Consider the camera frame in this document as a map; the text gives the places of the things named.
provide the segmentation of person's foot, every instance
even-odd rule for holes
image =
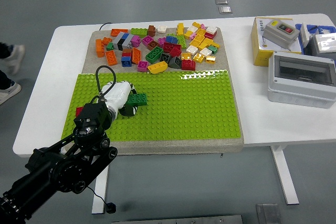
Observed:
[[[16,74],[19,71],[25,54],[26,48],[24,45],[13,46],[13,51],[10,56],[4,59],[9,74]]]
[[[16,95],[20,92],[21,86],[17,84],[15,81],[12,81],[10,87],[8,89],[0,89],[0,104],[3,104],[9,98]]]

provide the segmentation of green baseplate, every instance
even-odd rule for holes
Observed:
[[[147,106],[134,117],[118,114],[106,131],[113,141],[207,140],[240,138],[238,117],[227,70],[180,71],[151,74],[116,73],[138,93],[146,93]],[[99,74],[100,85],[113,81]],[[98,94],[94,74],[79,74],[62,138],[75,127],[76,108]]]

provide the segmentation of robotic arm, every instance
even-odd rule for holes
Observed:
[[[136,93],[134,86],[126,81],[117,83],[110,70],[114,81],[102,92],[97,82],[98,102],[92,103],[94,98],[85,104],[74,119],[73,133],[51,147],[35,149],[25,166],[30,173],[0,197],[0,223],[25,224],[57,191],[81,193],[115,159],[118,151],[110,147],[105,130],[116,119],[118,110],[122,115],[133,116],[137,107],[125,105],[130,91]],[[62,154],[61,148],[72,141],[73,146]],[[114,213],[115,205],[107,205],[107,212]]]

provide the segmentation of gray floor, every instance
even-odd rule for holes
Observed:
[[[27,173],[24,165],[28,159],[16,156],[12,146],[57,27],[306,13],[324,13],[336,23],[335,0],[229,1],[233,14],[224,16],[214,0],[0,0],[0,41],[27,47],[22,69],[14,78],[23,89],[0,106],[0,193]],[[43,125],[36,127],[43,130]],[[258,223],[257,203],[279,204],[283,223],[334,223],[335,152],[334,143],[285,149],[300,200],[296,206],[286,205],[269,147],[244,148],[223,158],[121,156],[111,165],[108,187],[108,200],[118,206],[116,214],[92,216],[93,196],[86,190],[81,195],[57,193],[28,223],[87,224],[215,215],[242,215],[244,223]]]

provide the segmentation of cardboard box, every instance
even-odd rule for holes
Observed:
[[[290,46],[290,50],[282,48],[277,44],[265,39],[263,37],[265,26],[271,22],[274,17],[256,17],[254,19],[251,38],[252,38],[252,49],[253,49],[253,64],[256,66],[268,66],[268,59],[272,56],[274,51],[283,52],[293,52],[296,54],[301,54],[301,47],[299,40],[296,39],[295,42]],[[295,27],[295,22],[290,18],[276,18],[285,20],[285,23]]]

